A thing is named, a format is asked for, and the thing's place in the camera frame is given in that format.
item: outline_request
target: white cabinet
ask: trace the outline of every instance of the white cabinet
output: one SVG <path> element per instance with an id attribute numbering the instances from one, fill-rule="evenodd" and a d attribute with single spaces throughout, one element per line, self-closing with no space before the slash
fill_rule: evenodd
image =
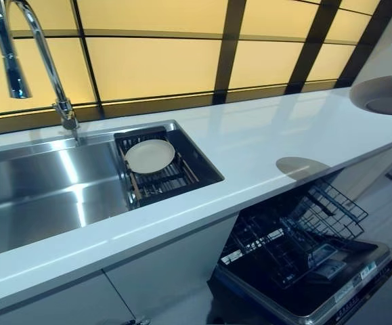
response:
<path id="1" fill-rule="evenodd" d="M 102 325 L 131 319 L 102 272 L 0 311 L 0 325 Z"/>
<path id="2" fill-rule="evenodd" d="M 184 234 L 106 273 L 131 311 L 151 318 L 206 285 L 236 217 Z"/>
<path id="3" fill-rule="evenodd" d="M 392 148 L 345 168 L 332 185 L 351 200 L 356 200 L 374 181 L 392 167 Z"/>

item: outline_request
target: pull-down faucet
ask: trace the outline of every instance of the pull-down faucet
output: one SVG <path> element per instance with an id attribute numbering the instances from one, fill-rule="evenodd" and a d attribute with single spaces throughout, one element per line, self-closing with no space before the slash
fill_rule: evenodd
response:
<path id="1" fill-rule="evenodd" d="M 35 38 L 39 48 L 39 53 L 41 54 L 45 68 L 47 69 L 49 80 L 51 81 L 54 92 L 56 93 L 56 103 L 53 104 L 53 107 L 62 119 L 62 126 L 67 130 L 71 130 L 76 140 L 78 140 L 78 120 L 75 117 L 72 105 L 63 90 L 62 83 L 60 82 L 58 72 L 54 66 L 53 59 L 51 58 L 47 41 L 45 40 L 38 18 L 26 0 L 0 0 L 0 50 L 5 64 L 9 95 L 12 98 L 31 97 L 26 78 L 24 77 L 21 65 L 17 58 L 17 53 L 12 42 L 11 31 L 9 29 L 7 13 L 12 2 L 14 2 L 21 10 L 28 22 L 28 25 L 30 26 L 30 29 L 32 30 L 33 37 Z"/>

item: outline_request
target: white countertop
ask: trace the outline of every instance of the white countertop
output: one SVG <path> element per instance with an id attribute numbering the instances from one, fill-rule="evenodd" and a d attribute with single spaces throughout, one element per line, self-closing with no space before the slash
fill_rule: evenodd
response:
<path id="1" fill-rule="evenodd" d="M 82 123 L 82 132 L 176 120 L 224 181 L 0 254 L 0 308 L 221 219 L 294 184 L 285 156 L 338 169 L 392 144 L 392 116 L 349 101 L 349 88 Z M 0 135 L 0 146 L 61 135 Z"/>

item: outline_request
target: wire rack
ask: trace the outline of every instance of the wire rack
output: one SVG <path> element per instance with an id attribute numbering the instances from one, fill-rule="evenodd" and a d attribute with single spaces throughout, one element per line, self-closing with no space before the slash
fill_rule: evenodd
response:
<path id="1" fill-rule="evenodd" d="M 199 178 L 177 150 L 172 162 L 159 172 L 139 174 L 131 170 L 125 158 L 128 150 L 135 144 L 150 139 L 169 141 L 163 128 L 144 129 L 143 133 L 117 133 L 114 137 L 124 164 L 123 177 L 129 184 L 128 199 L 131 208 L 142 207 L 187 192 L 199 182 Z"/>
<path id="2" fill-rule="evenodd" d="M 317 180 L 241 212 L 221 255 L 231 265 L 245 256 L 288 288 L 362 234 L 367 213 L 330 184 Z M 284 214 L 284 206 L 298 202 Z"/>

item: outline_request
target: white plate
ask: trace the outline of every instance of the white plate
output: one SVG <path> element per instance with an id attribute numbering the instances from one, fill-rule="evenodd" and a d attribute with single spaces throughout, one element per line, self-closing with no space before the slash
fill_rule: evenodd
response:
<path id="1" fill-rule="evenodd" d="M 149 174 L 160 171 L 175 157 L 174 147 L 164 140 L 146 140 L 131 147 L 125 158 L 132 171 Z"/>

